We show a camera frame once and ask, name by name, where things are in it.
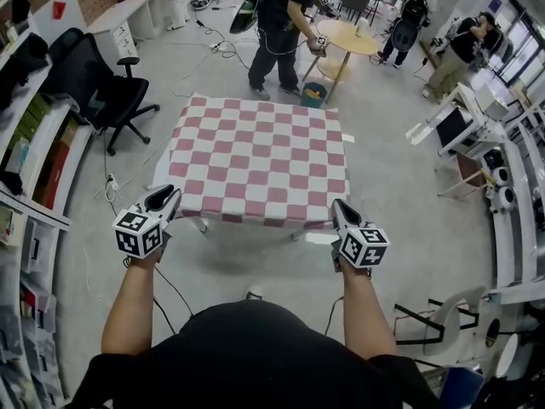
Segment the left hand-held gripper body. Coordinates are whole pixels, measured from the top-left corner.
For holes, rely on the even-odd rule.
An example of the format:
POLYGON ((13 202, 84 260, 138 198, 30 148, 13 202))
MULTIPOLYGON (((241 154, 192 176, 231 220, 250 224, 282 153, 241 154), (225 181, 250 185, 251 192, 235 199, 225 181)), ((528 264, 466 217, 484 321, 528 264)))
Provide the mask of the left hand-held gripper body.
POLYGON ((144 259, 162 250, 168 240, 169 217, 163 212, 145 211, 137 204, 120 211, 112 228, 118 249, 129 257, 144 259))

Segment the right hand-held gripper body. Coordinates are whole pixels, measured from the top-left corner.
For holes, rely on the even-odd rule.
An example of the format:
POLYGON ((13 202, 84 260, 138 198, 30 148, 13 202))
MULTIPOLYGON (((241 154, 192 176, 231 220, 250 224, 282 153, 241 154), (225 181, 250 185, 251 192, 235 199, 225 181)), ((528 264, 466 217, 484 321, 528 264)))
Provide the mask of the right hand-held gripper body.
POLYGON ((344 227, 336 232, 339 239, 331 244, 336 273, 341 272, 341 257, 356 269, 378 266, 390 245, 384 230, 377 227, 344 227))

